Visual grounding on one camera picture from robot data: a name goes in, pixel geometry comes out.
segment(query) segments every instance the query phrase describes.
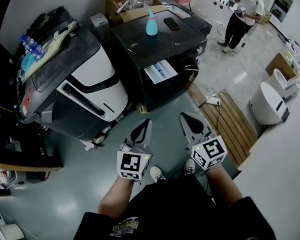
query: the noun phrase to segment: label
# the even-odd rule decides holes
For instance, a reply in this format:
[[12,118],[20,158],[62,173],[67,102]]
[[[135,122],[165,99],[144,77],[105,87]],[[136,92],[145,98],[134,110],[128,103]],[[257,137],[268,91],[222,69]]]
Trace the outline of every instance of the label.
[[27,109],[26,109],[26,107],[25,107],[24,105],[23,105],[23,107],[22,107],[22,112],[23,112],[24,115],[27,114]]

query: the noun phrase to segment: wooden board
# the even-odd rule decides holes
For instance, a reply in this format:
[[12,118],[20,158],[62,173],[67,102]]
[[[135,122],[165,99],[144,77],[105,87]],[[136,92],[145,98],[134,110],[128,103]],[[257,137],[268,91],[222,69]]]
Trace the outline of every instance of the wooden board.
[[258,138],[235,101],[223,90],[216,95],[221,100],[220,106],[207,104],[204,94],[194,83],[187,92],[216,133],[222,136],[234,163],[241,165]]
[[8,149],[0,150],[0,169],[19,172],[56,172],[63,168],[55,156],[33,155]]

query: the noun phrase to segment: wooden slat mat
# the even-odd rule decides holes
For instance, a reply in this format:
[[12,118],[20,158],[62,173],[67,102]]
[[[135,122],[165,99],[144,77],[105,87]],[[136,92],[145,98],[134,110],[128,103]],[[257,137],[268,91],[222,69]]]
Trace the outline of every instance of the wooden slat mat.
[[216,95],[221,99],[220,106],[205,103],[205,96],[194,83],[187,92],[211,126],[222,136],[228,154],[239,166],[250,155],[250,149],[258,138],[235,101],[226,90],[223,91],[226,93],[219,92]]

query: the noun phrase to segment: smartphone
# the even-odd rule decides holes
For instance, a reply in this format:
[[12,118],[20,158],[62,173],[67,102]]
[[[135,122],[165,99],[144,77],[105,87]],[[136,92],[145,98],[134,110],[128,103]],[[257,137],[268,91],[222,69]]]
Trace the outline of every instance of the smartphone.
[[178,23],[176,23],[176,21],[173,18],[165,18],[164,23],[168,25],[168,27],[171,30],[178,30],[180,29],[180,26],[178,25]]

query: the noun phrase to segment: white sneaker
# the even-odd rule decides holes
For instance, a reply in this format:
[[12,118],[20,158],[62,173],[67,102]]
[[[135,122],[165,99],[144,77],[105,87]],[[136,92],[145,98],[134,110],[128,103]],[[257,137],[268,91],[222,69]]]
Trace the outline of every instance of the white sneaker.
[[196,169],[195,161],[188,159],[184,164],[184,175],[194,174]]
[[231,49],[229,46],[227,46],[227,47],[223,48],[222,51],[223,51],[225,54],[228,54],[228,53],[230,53],[230,52],[232,51],[232,49]]
[[235,54],[238,54],[241,50],[241,47],[238,47],[236,46],[234,49],[232,49],[232,51],[235,53]]
[[152,166],[150,168],[150,175],[152,179],[157,182],[158,180],[165,180],[166,178],[162,175],[162,171],[158,166]]
[[226,41],[225,40],[218,40],[218,42],[217,42],[219,45],[221,45],[221,46],[228,46],[228,44],[226,43]]

